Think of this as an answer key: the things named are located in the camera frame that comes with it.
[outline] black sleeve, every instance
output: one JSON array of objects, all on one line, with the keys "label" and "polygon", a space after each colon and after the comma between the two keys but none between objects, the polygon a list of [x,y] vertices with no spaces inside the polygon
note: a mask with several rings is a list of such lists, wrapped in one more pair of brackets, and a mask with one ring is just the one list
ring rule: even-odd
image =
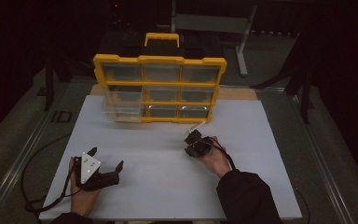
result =
[{"label": "black sleeve", "polygon": [[226,173],[217,195],[230,224],[282,224],[269,186],[256,174]]},{"label": "black sleeve", "polygon": [[82,217],[76,213],[62,213],[56,217],[50,224],[92,224],[92,219]]}]

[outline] human hand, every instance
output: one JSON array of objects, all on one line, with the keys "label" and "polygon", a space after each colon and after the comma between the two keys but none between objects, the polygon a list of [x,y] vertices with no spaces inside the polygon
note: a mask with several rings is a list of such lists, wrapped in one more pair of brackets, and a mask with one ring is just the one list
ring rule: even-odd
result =
[{"label": "human hand", "polygon": [[[75,160],[71,157],[69,162],[69,170],[75,164]],[[94,191],[85,191],[77,187],[75,172],[71,173],[71,193],[74,194],[71,197],[71,212],[77,213],[82,217],[88,217],[95,202],[97,201],[98,195],[101,190],[97,189]]]},{"label": "human hand", "polygon": [[[212,137],[213,145],[221,147],[217,141],[217,137]],[[227,172],[231,171],[226,155],[223,154],[219,149],[212,147],[211,151],[205,156],[198,157],[199,161],[202,161],[205,166],[214,174],[221,178]]]}]

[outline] plastic drawer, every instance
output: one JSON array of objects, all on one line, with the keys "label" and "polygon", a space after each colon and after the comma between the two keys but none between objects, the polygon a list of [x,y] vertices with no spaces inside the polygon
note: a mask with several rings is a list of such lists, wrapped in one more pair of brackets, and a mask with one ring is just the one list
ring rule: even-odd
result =
[{"label": "plastic drawer", "polygon": [[143,105],[112,105],[103,99],[104,114],[113,121],[141,122],[144,115]]},{"label": "plastic drawer", "polygon": [[207,118],[209,113],[209,106],[180,106],[179,117],[180,118]]},{"label": "plastic drawer", "polygon": [[179,81],[180,65],[171,63],[145,63],[143,64],[146,81]]},{"label": "plastic drawer", "polygon": [[140,81],[141,65],[138,63],[102,63],[103,73],[108,81]]},{"label": "plastic drawer", "polygon": [[176,101],[179,87],[145,87],[146,101]]},{"label": "plastic drawer", "polygon": [[210,102],[212,100],[214,88],[181,88],[182,102]]},{"label": "plastic drawer", "polygon": [[183,65],[183,82],[216,82],[217,73],[220,66],[206,65]]},{"label": "plastic drawer", "polygon": [[141,102],[143,89],[142,86],[108,86],[106,96],[111,102]]},{"label": "plastic drawer", "polygon": [[153,118],[175,118],[176,105],[149,105],[147,107],[149,117]]}]

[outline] white paper sheet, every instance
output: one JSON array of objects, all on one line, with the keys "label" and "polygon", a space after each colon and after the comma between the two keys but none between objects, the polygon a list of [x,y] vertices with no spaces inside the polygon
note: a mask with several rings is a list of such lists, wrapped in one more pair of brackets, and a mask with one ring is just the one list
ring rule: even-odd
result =
[{"label": "white paper sheet", "polygon": [[[45,204],[59,197],[70,157],[97,147],[101,173],[120,161],[119,185],[102,190],[91,217],[98,219],[225,219],[215,187],[218,177],[186,155],[184,132],[192,124],[114,123],[101,111],[102,96],[88,96],[62,156]],[[220,100],[213,121],[199,128],[216,135],[238,169],[269,184],[281,218],[301,217],[282,158],[259,101]],[[70,211],[70,199],[40,215]]]}]

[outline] black cable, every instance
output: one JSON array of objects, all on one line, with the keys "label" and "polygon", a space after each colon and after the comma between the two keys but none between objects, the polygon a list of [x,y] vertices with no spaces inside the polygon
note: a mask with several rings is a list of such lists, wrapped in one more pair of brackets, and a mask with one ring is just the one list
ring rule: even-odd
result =
[{"label": "black cable", "polygon": [[57,205],[58,203],[60,203],[65,197],[70,197],[70,196],[73,196],[75,194],[77,194],[78,192],[80,192],[82,189],[78,190],[77,192],[75,193],[72,193],[72,194],[68,194],[68,195],[65,195],[65,192],[66,192],[66,189],[68,188],[68,183],[69,183],[69,180],[71,178],[71,174],[72,172],[75,170],[75,167],[72,167],[71,171],[68,173],[68,176],[66,177],[66,180],[65,180],[65,184],[63,186],[63,190],[62,190],[62,193],[61,193],[61,196],[60,198],[56,199],[53,203],[45,206],[45,207],[41,207],[41,208],[34,208],[33,207],[33,204],[35,203],[41,203],[43,202],[47,195],[43,196],[41,199],[39,200],[33,200],[33,201],[30,201],[28,202],[26,205],[24,205],[24,209],[27,211],[27,212],[30,212],[30,213],[33,213],[33,214],[39,214],[41,212],[44,212],[44,211],[48,211],[50,208],[54,207],[55,205]]},{"label": "black cable", "polygon": [[227,152],[224,150],[224,148],[222,147],[222,145],[220,145],[220,143],[217,142],[216,140],[214,140],[212,137],[207,137],[207,138],[210,138],[210,139],[212,139],[212,141],[215,141],[215,143],[216,143],[217,145],[219,145],[219,147],[215,146],[214,144],[210,144],[210,143],[208,143],[208,142],[202,141],[202,140],[199,140],[199,141],[200,141],[201,143],[203,143],[203,144],[206,144],[206,145],[208,145],[208,146],[210,146],[210,147],[214,147],[214,148],[218,149],[219,151],[221,151],[221,152],[226,156],[226,158],[228,159],[228,162],[229,162],[229,164],[230,164],[230,166],[231,166],[231,169],[232,169],[232,170],[235,170],[236,168],[235,168],[234,161],[232,160],[231,156],[227,154]]},{"label": "black cable", "polygon": [[298,190],[298,188],[296,188],[294,185],[292,185],[293,188],[297,191],[298,195],[301,197],[301,199],[303,200],[305,207],[307,208],[307,224],[310,224],[310,208],[308,207],[307,201],[305,201],[304,196],[301,194],[300,190]]},{"label": "black cable", "polygon": [[[57,139],[55,139],[55,140],[53,140],[53,141],[47,143],[46,145],[42,146],[41,148],[39,148],[39,149],[31,156],[31,158],[30,158],[30,159],[27,161],[27,163],[25,164],[24,169],[23,169],[22,172],[21,172],[20,185],[21,185],[21,194],[22,194],[22,197],[24,198],[26,204],[31,202],[31,201],[29,200],[29,198],[28,198],[26,192],[25,192],[25,187],[24,187],[24,175],[25,175],[25,172],[26,172],[26,170],[27,170],[29,164],[30,164],[31,161],[34,159],[34,157],[35,157],[37,154],[39,154],[41,151],[43,151],[44,149],[46,149],[47,147],[51,146],[52,144],[54,144],[54,143],[56,143],[56,142],[62,140],[63,138],[65,138],[65,137],[67,137],[67,136],[70,136],[70,135],[71,135],[71,133],[68,133],[68,134],[66,134],[66,135],[64,135],[64,136],[62,136],[62,137],[59,137],[59,138],[57,138]],[[46,196],[47,196],[47,195],[45,195],[44,197],[42,197],[42,198],[41,198],[40,200],[38,200],[38,201],[39,201],[39,202],[42,202],[42,200],[46,199]],[[39,219],[38,214],[37,214],[37,213],[33,213],[33,214],[34,214],[34,217],[36,218],[37,222],[38,222],[38,223],[42,223],[42,221]]]}]

